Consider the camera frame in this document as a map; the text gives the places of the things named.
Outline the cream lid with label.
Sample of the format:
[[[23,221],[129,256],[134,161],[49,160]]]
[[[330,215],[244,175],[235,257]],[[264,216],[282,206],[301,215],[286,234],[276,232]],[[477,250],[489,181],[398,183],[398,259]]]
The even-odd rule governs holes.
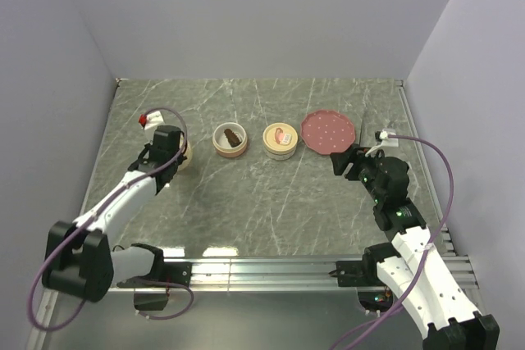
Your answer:
[[[280,122],[269,125],[262,136],[264,147],[279,151],[297,146],[299,141],[295,128]]]

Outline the brown ridged food piece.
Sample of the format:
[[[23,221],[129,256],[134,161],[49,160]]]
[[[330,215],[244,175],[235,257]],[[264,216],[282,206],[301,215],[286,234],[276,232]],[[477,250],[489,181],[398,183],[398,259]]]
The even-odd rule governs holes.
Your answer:
[[[239,145],[241,145],[242,140],[239,138],[239,136],[230,128],[226,128],[223,131],[223,134],[226,137],[226,141],[229,143],[229,145],[232,148],[236,148]]]

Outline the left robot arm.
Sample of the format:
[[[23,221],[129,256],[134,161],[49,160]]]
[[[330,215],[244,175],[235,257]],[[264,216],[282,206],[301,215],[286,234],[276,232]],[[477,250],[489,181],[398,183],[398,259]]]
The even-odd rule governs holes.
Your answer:
[[[163,252],[144,243],[115,252],[112,245],[139,209],[171,182],[185,160],[184,132],[160,125],[121,182],[71,223],[48,233],[42,285],[83,301],[100,301],[110,287],[137,278],[147,286],[165,277]]]

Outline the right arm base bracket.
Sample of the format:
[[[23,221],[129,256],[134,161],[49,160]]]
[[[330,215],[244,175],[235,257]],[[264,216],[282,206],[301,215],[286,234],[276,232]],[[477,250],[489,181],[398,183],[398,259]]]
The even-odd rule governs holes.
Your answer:
[[[337,261],[336,268],[328,275],[335,278],[340,288],[379,287],[384,284],[377,278],[377,271],[363,261]]]

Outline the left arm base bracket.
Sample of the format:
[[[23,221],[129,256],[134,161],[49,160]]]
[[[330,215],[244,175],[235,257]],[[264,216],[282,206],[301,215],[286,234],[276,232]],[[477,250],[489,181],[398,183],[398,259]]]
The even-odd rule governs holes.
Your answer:
[[[176,261],[164,263],[160,273],[153,278],[134,277],[116,284],[117,289],[132,289],[135,311],[153,320],[167,320],[188,311],[194,301],[194,294],[189,288],[193,263]],[[163,311],[175,290],[184,290],[189,294],[188,305],[181,311],[169,316],[151,316],[151,311]]]

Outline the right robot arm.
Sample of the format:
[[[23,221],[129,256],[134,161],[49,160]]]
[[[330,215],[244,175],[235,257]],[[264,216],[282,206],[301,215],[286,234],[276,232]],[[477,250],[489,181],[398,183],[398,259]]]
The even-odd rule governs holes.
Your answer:
[[[360,325],[357,347],[399,309],[412,318],[425,349],[495,349],[500,327],[460,288],[434,244],[421,213],[408,196],[409,164],[379,148],[351,145],[330,155],[335,175],[358,181],[375,202],[373,215],[387,242],[365,250],[357,274],[382,283],[397,298],[389,310]]]

